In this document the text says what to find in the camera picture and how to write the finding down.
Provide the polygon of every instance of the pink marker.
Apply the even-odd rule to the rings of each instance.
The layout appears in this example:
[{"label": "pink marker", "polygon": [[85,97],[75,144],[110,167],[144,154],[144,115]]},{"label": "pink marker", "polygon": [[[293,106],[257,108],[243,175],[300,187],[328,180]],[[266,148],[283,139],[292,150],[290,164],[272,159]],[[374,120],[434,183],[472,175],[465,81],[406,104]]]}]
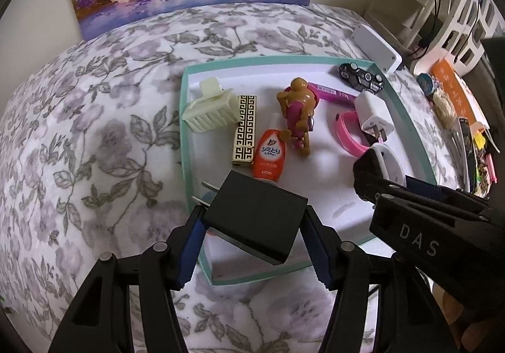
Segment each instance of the pink marker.
[{"label": "pink marker", "polygon": [[320,99],[324,99],[324,101],[328,101],[330,103],[345,103],[354,107],[354,100],[356,99],[354,95],[347,94],[346,92],[339,91],[338,89],[325,87],[324,85],[315,84],[313,82],[309,84],[317,90],[317,94]]},{"label": "pink marker", "polygon": [[497,183],[498,178],[496,177],[496,172],[494,171],[493,157],[491,154],[486,155],[487,170],[489,172],[489,179],[491,182]]}]

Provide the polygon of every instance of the orange book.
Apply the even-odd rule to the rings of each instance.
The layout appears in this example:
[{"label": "orange book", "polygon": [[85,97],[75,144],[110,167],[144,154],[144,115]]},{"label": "orange book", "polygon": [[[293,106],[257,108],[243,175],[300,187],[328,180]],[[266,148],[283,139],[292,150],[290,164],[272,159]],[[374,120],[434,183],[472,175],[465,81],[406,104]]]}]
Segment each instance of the orange book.
[{"label": "orange book", "polygon": [[477,131],[482,132],[484,129],[489,128],[486,118],[472,92],[464,81],[454,72],[447,60],[441,59],[436,62],[431,67],[430,73],[442,84],[458,116],[468,119],[472,136],[474,136]]}]

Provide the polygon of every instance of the blue gripper pad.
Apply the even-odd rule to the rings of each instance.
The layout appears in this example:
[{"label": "blue gripper pad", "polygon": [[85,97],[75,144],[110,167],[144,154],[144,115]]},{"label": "blue gripper pad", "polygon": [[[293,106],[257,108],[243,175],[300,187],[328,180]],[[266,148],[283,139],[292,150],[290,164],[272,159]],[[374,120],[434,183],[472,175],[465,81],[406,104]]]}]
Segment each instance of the blue gripper pad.
[{"label": "blue gripper pad", "polygon": [[410,176],[407,176],[407,189],[416,195],[421,195],[422,197],[437,200],[439,202],[442,202],[445,199],[445,195],[440,187]]},{"label": "blue gripper pad", "polygon": [[204,242],[206,231],[207,228],[204,226],[201,218],[197,218],[179,256],[179,274],[177,275],[176,281],[181,288],[189,282],[193,275],[193,270],[196,265],[196,260],[198,259],[198,254],[200,253],[201,245]]},{"label": "blue gripper pad", "polygon": [[328,290],[335,290],[336,283],[331,266],[336,264],[339,238],[333,228],[323,226],[312,207],[308,206],[300,223],[301,236],[309,252],[318,280]]}]

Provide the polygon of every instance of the small container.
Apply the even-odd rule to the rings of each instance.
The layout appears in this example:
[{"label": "small container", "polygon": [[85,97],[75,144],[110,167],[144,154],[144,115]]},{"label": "small container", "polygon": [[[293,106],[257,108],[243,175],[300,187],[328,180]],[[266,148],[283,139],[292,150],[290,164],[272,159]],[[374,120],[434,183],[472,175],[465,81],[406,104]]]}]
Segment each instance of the small container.
[{"label": "small container", "polygon": [[416,80],[421,89],[423,90],[425,97],[428,99],[431,99],[435,91],[440,88],[440,83],[437,81],[437,79],[429,74],[426,73],[419,74]]},{"label": "small container", "polygon": [[273,113],[268,129],[259,140],[254,153],[252,176],[256,179],[276,183],[284,167],[286,159],[286,143],[279,134],[286,128],[286,120],[279,113]]},{"label": "small container", "polygon": [[188,104],[182,119],[195,133],[237,124],[241,121],[238,97],[222,89],[216,77],[200,82],[202,97]]}]

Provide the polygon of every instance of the gray leaf pattern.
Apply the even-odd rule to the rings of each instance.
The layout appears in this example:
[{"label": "gray leaf pattern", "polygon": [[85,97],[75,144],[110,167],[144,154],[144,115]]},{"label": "gray leaf pattern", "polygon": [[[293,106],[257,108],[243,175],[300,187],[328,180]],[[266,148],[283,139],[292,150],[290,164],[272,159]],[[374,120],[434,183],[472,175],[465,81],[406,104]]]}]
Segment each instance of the gray leaf pattern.
[{"label": "gray leaf pattern", "polygon": [[[51,339],[101,252],[138,254],[185,222],[177,151],[188,65],[276,54],[365,58],[349,39],[363,22],[314,4],[218,4],[120,27],[48,62],[18,87],[0,119],[0,294]],[[438,182],[458,186],[420,87],[406,70],[390,82]],[[287,353],[317,351],[335,295],[312,269],[213,287],[197,266],[173,298],[192,352]],[[140,306],[138,295],[132,306]],[[140,308],[132,328],[137,351],[145,351]],[[373,335],[367,328],[363,346]]]}]

